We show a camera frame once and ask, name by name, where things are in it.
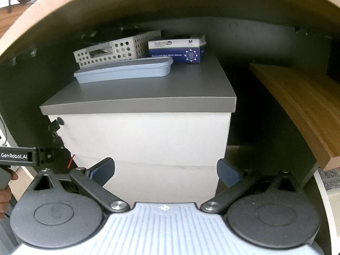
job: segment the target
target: gear-shaped logo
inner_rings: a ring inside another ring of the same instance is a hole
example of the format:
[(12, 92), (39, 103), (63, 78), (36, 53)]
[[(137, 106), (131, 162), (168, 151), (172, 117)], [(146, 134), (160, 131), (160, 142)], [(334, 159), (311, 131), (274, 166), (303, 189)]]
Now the gear-shaped logo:
[(193, 62), (194, 60), (196, 60), (196, 57), (198, 57), (198, 55), (196, 54), (196, 51), (193, 51), (192, 49), (185, 51), (185, 57), (187, 60), (190, 60), (191, 62)]

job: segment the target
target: blue and white box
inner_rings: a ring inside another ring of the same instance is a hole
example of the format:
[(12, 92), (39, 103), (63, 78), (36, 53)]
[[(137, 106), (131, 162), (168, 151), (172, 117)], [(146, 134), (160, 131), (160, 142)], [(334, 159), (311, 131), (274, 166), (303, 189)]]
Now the blue and white box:
[(151, 57), (171, 56), (175, 63), (200, 63), (205, 44), (204, 35), (149, 41), (149, 54)]

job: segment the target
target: white perforated basket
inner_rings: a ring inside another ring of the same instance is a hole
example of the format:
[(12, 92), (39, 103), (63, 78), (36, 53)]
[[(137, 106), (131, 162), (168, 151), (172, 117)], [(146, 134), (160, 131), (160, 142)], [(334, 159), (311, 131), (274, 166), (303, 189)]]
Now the white perforated basket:
[(132, 37), (113, 40), (73, 52), (80, 68), (96, 66), (111, 61), (147, 57), (147, 42), (160, 38), (160, 31), (149, 31)]

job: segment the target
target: gray cabinet top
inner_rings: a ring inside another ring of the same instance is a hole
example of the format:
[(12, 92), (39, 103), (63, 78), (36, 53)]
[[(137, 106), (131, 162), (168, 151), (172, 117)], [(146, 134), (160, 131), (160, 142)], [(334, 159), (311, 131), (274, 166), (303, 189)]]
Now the gray cabinet top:
[(217, 58), (173, 64), (164, 77), (72, 82), (40, 109), (44, 115), (141, 112), (235, 112), (236, 96)]

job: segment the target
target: finger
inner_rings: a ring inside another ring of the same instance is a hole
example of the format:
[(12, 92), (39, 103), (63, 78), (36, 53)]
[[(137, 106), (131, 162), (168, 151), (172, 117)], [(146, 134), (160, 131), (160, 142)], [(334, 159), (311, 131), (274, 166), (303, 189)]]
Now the finger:
[(12, 197), (11, 188), (7, 185), (7, 187), (0, 191), (0, 203), (10, 201)]
[(12, 175), (12, 180), (17, 180), (19, 176), (16, 174), (15, 171), (11, 170), (10, 168), (3, 168), (6, 172), (9, 172)]
[(4, 213), (7, 211), (10, 202), (0, 203), (0, 213)]

